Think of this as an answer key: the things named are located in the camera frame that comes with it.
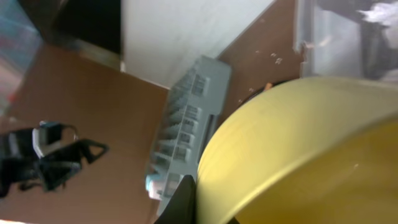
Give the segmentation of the clear plastic bin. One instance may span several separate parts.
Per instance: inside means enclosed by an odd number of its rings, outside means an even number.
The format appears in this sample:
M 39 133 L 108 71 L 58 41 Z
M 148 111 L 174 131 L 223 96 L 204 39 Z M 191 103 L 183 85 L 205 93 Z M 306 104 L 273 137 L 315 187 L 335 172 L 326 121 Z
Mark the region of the clear plastic bin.
M 384 26 L 363 20 L 378 2 L 397 0 L 298 0 L 294 49 L 302 53 L 301 77 L 350 77 L 397 83 L 397 49 Z

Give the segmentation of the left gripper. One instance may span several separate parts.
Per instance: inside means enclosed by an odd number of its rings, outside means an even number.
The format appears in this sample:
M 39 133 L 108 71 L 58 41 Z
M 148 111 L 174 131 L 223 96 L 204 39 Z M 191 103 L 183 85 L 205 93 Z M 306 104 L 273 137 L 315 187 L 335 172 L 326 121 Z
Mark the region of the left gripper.
M 19 184 L 21 191 L 36 186 L 55 190 L 82 170 L 82 158 L 92 164 L 108 151 L 106 144 L 81 139 L 39 157 L 31 129 L 1 134 L 1 195 L 6 196 L 13 184 Z

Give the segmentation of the grey dishwasher rack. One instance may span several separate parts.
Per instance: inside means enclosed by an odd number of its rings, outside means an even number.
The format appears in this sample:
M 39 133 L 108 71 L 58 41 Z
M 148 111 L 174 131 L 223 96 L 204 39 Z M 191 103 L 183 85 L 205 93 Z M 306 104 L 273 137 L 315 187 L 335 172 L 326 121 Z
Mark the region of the grey dishwasher rack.
M 228 93 L 232 69 L 202 56 L 167 96 L 146 169 L 146 190 L 161 215 L 185 175 L 195 177 L 214 135 Z

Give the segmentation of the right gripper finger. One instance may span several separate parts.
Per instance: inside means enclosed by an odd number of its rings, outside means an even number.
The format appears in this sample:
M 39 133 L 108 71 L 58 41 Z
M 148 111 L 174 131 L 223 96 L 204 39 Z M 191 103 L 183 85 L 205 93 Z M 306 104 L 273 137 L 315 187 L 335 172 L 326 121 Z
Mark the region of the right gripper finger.
M 154 224 L 194 224 L 196 216 L 196 182 L 185 175 L 163 213 Z

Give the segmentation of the round black tray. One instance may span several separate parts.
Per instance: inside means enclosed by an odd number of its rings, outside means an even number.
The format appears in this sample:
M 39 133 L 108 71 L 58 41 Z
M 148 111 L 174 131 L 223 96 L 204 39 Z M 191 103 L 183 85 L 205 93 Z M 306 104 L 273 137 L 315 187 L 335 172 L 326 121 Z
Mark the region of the round black tray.
M 281 85 L 281 84 L 286 83 L 286 82 L 289 82 L 289 80 L 282 80 L 282 81 L 279 81 L 279 82 L 274 82 L 274 83 L 273 83 L 273 84 L 274 84 L 273 87 L 278 86 L 278 85 Z M 264 91 L 264 87 L 265 87 L 265 86 L 260 87 L 259 89 L 253 91 L 253 92 L 252 92 L 248 97 L 246 97 L 244 100 L 241 100 L 241 101 L 239 102 L 239 106 L 238 106 L 238 107 L 241 107 L 242 105 L 244 105 L 245 103 L 247 103 L 248 101 L 250 101 L 251 99 L 253 99 L 254 97 L 256 97 L 257 95 L 261 94 L 262 92 L 265 92 L 265 91 Z

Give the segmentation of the yellow bowl with shells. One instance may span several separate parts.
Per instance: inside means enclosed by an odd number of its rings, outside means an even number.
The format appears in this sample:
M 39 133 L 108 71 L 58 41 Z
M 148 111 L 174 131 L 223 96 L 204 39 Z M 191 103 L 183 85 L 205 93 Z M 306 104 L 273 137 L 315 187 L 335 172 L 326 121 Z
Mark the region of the yellow bowl with shells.
M 397 87 L 298 79 L 236 110 L 198 167 L 198 223 L 396 223 Z

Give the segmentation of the wooden chopstick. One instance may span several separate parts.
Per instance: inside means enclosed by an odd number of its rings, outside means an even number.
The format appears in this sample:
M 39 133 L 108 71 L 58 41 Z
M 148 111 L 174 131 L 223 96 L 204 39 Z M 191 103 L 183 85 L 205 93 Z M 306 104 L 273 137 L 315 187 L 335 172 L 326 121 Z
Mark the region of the wooden chopstick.
M 264 91 L 270 90 L 274 86 L 273 83 L 267 83 L 264 87 Z

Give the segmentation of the white tissue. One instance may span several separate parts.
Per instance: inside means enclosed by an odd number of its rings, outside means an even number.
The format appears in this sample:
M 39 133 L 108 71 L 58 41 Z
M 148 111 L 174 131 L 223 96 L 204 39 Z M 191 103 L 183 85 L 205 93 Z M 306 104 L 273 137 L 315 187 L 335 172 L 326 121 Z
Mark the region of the white tissue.
M 373 4 L 370 10 L 358 10 L 358 12 L 364 16 L 364 21 L 384 26 L 385 29 L 382 33 L 388 46 L 397 49 L 397 1 L 378 2 Z

